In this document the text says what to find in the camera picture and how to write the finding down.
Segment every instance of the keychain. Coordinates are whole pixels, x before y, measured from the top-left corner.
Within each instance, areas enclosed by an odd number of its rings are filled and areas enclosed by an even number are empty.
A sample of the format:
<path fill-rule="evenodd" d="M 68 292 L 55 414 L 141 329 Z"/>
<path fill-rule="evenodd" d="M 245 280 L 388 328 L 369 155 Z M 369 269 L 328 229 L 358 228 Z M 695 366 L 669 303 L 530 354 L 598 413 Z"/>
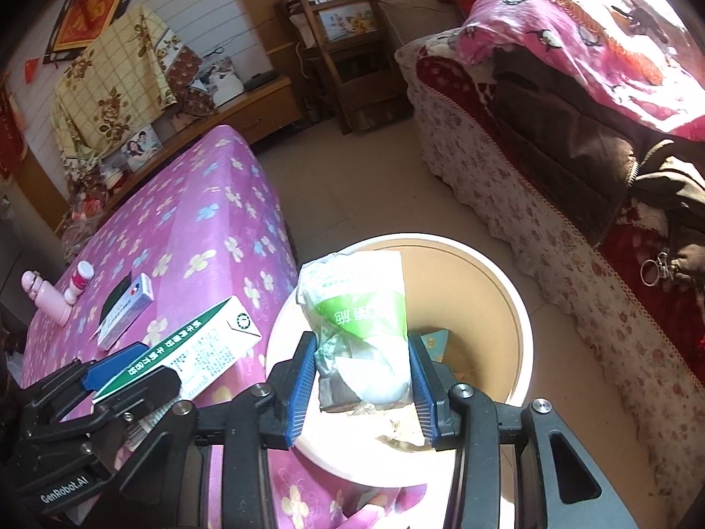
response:
<path fill-rule="evenodd" d="M 649 283 L 646 282 L 646 277 L 644 276 L 644 272 L 646 271 L 647 266 L 654 265 L 657 269 L 657 276 L 653 280 L 653 282 Z M 642 282 L 646 286 L 656 286 L 658 284 L 658 281 L 660 279 L 664 280 L 671 280 L 671 270 L 668 268 L 668 253 L 666 251 L 661 251 L 657 254 L 657 259 L 647 259 L 644 262 L 642 262 L 642 268 L 640 271 L 642 275 Z"/>

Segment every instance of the wooden drawer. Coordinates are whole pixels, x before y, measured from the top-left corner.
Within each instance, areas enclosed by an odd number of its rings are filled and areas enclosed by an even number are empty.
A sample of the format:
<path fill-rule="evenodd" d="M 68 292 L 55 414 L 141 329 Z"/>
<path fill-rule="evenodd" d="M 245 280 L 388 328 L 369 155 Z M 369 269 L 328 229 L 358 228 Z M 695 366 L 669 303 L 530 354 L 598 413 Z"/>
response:
<path fill-rule="evenodd" d="M 229 115 L 221 123 L 232 126 L 252 144 L 299 119 L 301 112 L 291 86 L 286 86 Z"/>

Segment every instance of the floor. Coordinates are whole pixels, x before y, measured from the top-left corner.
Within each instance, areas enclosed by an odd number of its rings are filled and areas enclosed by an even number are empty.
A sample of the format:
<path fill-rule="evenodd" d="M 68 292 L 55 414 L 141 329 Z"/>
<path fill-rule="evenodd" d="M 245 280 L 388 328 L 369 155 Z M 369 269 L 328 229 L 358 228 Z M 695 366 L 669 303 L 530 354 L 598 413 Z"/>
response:
<path fill-rule="evenodd" d="M 665 527 L 665 504 L 636 426 L 573 319 L 544 300 L 534 279 L 514 266 L 509 245 L 492 238 L 470 207 L 432 176 L 420 149 L 413 119 L 347 136 L 326 121 L 261 153 L 299 261 L 376 235 L 414 232 L 449 237 L 485 254 L 512 280 L 530 314 L 530 398 L 551 400 L 641 529 Z"/>

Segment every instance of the screw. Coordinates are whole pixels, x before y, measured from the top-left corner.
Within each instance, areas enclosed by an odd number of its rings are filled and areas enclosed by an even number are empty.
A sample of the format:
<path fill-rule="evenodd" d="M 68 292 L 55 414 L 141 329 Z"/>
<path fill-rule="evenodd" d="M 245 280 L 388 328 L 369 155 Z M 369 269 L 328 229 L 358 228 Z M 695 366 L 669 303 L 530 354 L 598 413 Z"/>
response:
<path fill-rule="evenodd" d="M 187 415 L 193 409 L 193 404 L 188 400 L 181 400 L 171 406 L 171 411 L 176 415 Z"/>
<path fill-rule="evenodd" d="M 458 398 L 470 398 L 472 394 L 475 393 L 475 390 L 468 384 L 456 384 L 453 386 L 453 393 L 456 394 Z"/>
<path fill-rule="evenodd" d="M 259 384 L 255 384 L 250 387 L 249 391 L 252 395 L 255 395 L 258 398 L 265 398 L 267 395 L 271 394 L 271 386 L 265 381 L 262 381 Z"/>
<path fill-rule="evenodd" d="M 551 402 L 543 398 L 537 398 L 531 402 L 531 409 L 536 413 L 548 413 L 551 411 L 551 408 L 553 408 Z"/>

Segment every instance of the green label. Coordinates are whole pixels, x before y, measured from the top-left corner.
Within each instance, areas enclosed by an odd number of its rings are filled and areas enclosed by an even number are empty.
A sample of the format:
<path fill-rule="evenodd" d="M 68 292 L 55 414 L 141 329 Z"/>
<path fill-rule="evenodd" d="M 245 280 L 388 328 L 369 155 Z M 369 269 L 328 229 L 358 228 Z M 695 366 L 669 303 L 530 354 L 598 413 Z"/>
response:
<path fill-rule="evenodd" d="M 406 303 L 394 291 L 342 294 L 320 302 L 316 311 L 329 323 L 362 339 L 399 335 L 406 339 Z"/>
<path fill-rule="evenodd" d="M 230 300 L 230 298 L 220 302 L 197 318 L 194 318 L 190 322 L 186 323 L 179 328 L 179 330 L 171 334 L 166 340 L 162 340 L 159 344 L 154 346 L 154 348 L 148 350 L 138 359 L 134 360 L 128 367 L 126 367 L 126 369 L 120 372 L 100 389 L 100 391 L 95 395 L 93 403 L 101 401 L 108 395 L 115 393 L 120 388 L 124 388 L 131 382 L 160 366 L 161 362 L 163 362 L 169 354 L 174 352 L 174 350 L 182 344 L 185 344 L 186 341 L 188 341 L 188 339 L 196 332 L 196 330 L 207 323 L 211 318 L 213 318 L 213 316 L 218 314 L 228 300 Z"/>

